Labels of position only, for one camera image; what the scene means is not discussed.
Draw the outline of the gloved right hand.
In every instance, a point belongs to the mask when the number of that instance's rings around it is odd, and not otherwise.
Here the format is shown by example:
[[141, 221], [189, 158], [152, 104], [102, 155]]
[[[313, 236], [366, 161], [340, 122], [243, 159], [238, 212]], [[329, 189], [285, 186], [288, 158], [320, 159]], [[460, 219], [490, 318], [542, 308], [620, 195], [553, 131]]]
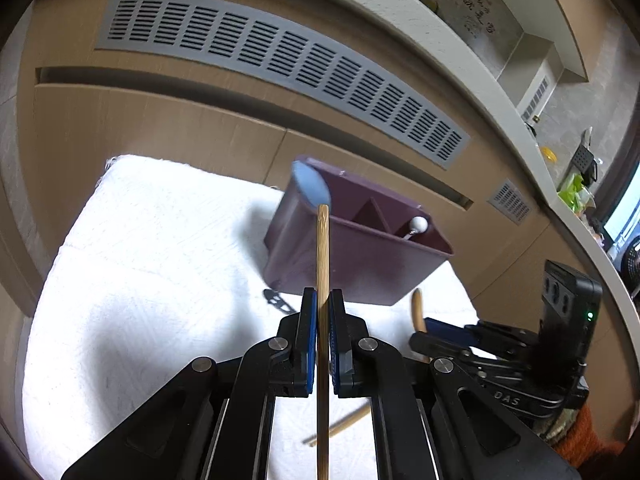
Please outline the gloved right hand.
[[613, 465], [625, 448], [620, 441], [605, 442], [593, 428], [590, 408], [584, 404], [579, 410], [564, 410], [555, 422], [541, 434], [541, 439], [566, 460], [570, 466], [585, 474]]

